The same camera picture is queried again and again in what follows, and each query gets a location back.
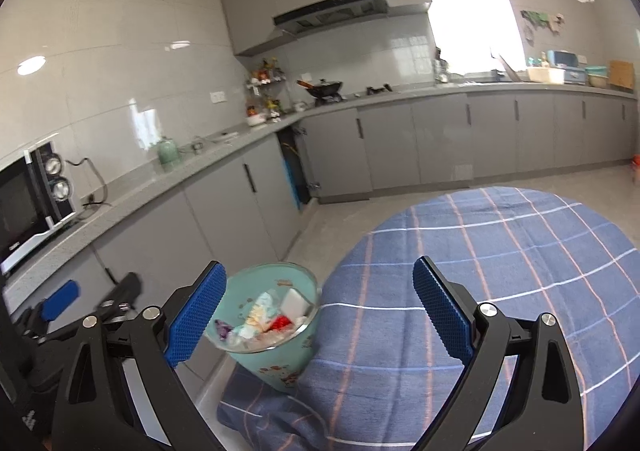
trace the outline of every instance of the countertop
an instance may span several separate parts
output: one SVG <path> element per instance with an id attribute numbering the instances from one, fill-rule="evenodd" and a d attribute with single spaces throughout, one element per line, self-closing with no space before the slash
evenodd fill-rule
<path id="1" fill-rule="evenodd" d="M 350 108 L 437 95 L 503 91 L 521 92 L 526 90 L 578 92 L 636 99 L 634 94 L 625 94 L 623 92 L 571 84 L 538 84 L 535 82 L 442 84 L 400 92 L 387 92 L 369 97 L 351 98 L 339 104 L 312 108 L 302 113 L 288 114 L 279 122 L 262 124 L 253 128 L 249 128 L 248 126 L 239 127 L 239 136 L 236 138 L 221 144 L 211 144 L 207 142 L 207 147 L 203 152 L 198 155 L 185 155 L 182 163 L 172 170 L 164 171 L 159 168 L 158 164 L 148 164 L 127 174 L 126 178 L 119 179 L 117 186 L 115 186 L 116 189 L 110 184 L 109 202 L 111 206 L 102 206 L 88 218 L 80 220 L 44 244 L 43 247 L 36 251 L 28 261 L 25 261 L 18 268 L 18 271 L 10 277 L 4 289 L 4 297 L 9 312 L 17 309 L 17 307 L 20 306 L 28 296 L 35 292 L 36 288 L 44 283 L 57 269 L 137 209 L 140 209 L 142 206 L 208 166 L 215 164 L 242 148 L 264 139 L 272 133 L 276 133 L 287 126 L 295 124 L 302 118 Z"/>

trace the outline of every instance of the trash can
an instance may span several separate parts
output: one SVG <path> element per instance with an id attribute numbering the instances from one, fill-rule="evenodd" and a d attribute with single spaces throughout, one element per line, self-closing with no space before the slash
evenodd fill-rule
<path id="1" fill-rule="evenodd" d="M 273 290 L 281 301 L 289 288 L 297 289 L 312 304 L 306 323 L 286 339 L 263 350 L 231 352 L 225 349 L 216 332 L 215 319 L 239 325 L 262 292 Z M 244 269 L 228 279 L 225 294 L 213 312 L 205 335 L 256 377 L 275 389 L 290 393 L 313 357 L 311 345 L 318 323 L 320 295 L 316 277 L 300 265 L 268 263 Z"/>

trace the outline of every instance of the metal bolt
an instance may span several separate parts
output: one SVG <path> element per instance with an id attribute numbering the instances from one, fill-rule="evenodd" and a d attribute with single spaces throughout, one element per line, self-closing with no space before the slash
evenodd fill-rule
<path id="1" fill-rule="evenodd" d="M 150 306 L 145 308 L 142 312 L 142 317 L 148 320 L 155 319 L 160 315 L 160 309 L 157 306 Z"/>
<path id="2" fill-rule="evenodd" d="M 542 314 L 542 322 L 547 326 L 553 326 L 556 324 L 556 318 L 551 314 Z"/>
<path id="3" fill-rule="evenodd" d="M 84 326 L 84 328 L 92 328 L 97 322 L 98 318 L 96 316 L 87 316 L 82 320 L 82 326 Z"/>
<path id="4" fill-rule="evenodd" d="M 480 311 L 487 317 L 493 317 L 498 313 L 498 309 L 491 303 L 482 303 L 480 305 Z"/>

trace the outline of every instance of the tile floor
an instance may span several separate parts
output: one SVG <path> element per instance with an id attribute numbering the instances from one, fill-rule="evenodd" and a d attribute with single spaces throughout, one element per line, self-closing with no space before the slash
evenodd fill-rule
<path id="1" fill-rule="evenodd" d="M 537 189 L 582 202 L 617 224 L 635 246 L 640 247 L 640 184 L 632 182 L 628 166 L 510 180 L 495 185 Z M 292 247 L 288 260 L 308 268 L 324 283 L 364 234 L 393 214 L 442 194 L 444 192 L 411 193 L 318 206 Z M 198 408 L 228 451 L 250 451 L 239 433 L 222 426 L 216 418 L 218 402 L 233 367 L 229 358 L 223 361 L 203 392 Z"/>

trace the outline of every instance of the black range hood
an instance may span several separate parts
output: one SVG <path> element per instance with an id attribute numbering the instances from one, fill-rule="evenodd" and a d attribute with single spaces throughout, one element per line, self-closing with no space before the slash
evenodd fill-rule
<path id="1" fill-rule="evenodd" d="M 389 12 L 386 0 L 324 0 L 273 18 L 277 28 L 294 36 Z"/>

